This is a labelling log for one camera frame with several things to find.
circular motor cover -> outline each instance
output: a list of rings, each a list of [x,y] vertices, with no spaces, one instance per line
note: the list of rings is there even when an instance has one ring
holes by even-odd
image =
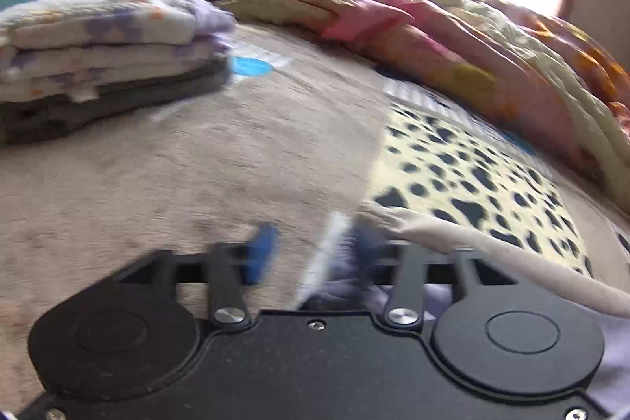
[[[198,342],[196,321],[176,301],[147,286],[107,283],[39,318],[28,352],[46,388],[119,400],[170,382]]]
[[[542,289],[479,287],[450,307],[432,333],[446,365],[500,394],[546,396],[585,386],[604,355],[587,312]]]

beige carpet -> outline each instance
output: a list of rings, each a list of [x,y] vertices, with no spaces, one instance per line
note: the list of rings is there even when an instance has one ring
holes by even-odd
[[[277,31],[238,33],[292,58],[270,75],[0,150],[0,409],[41,391],[26,355],[37,316],[152,248],[195,252],[275,222],[280,248],[248,299],[290,304],[327,214],[365,192],[387,101],[377,73]]]

stack of folded clothes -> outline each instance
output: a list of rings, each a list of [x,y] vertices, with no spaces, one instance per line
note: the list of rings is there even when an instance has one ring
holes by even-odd
[[[203,0],[37,0],[0,11],[4,141],[216,89],[229,78],[233,31],[233,16]]]

silver screw head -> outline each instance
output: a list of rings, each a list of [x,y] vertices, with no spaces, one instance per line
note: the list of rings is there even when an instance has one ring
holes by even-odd
[[[53,407],[46,412],[46,420],[65,420],[65,414]]]
[[[576,407],[566,414],[565,420],[587,420],[587,412],[580,407]]]
[[[394,324],[401,324],[404,326],[406,324],[413,324],[414,322],[417,322],[420,316],[418,315],[418,312],[409,308],[394,308],[393,310],[389,310],[387,318]]]
[[[313,331],[321,331],[326,327],[326,323],[323,320],[311,320],[307,326],[309,329],[313,329]]]
[[[214,312],[214,319],[221,324],[238,324],[245,320],[245,312],[240,308],[219,308]]]

folded towel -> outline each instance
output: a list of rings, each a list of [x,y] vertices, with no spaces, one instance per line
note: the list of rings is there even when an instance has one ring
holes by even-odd
[[[0,83],[0,102],[27,102],[59,94],[66,94],[75,102],[85,102],[98,98],[96,86],[101,84],[180,75],[206,63],[208,59],[180,59],[170,63],[94,68]]]
[[[78,74],[86,70],[111,68],[112,65],[123,68],[210,59],[216,54],[224,54],[228,48],[226,35],[216,34],[181,46],[152,43],[21,51],[11,60],[0,62],[0,83]]]
[[[234,30],[234,17],[204,0],[36,0],[0,12],[0,47],[189,45]]]

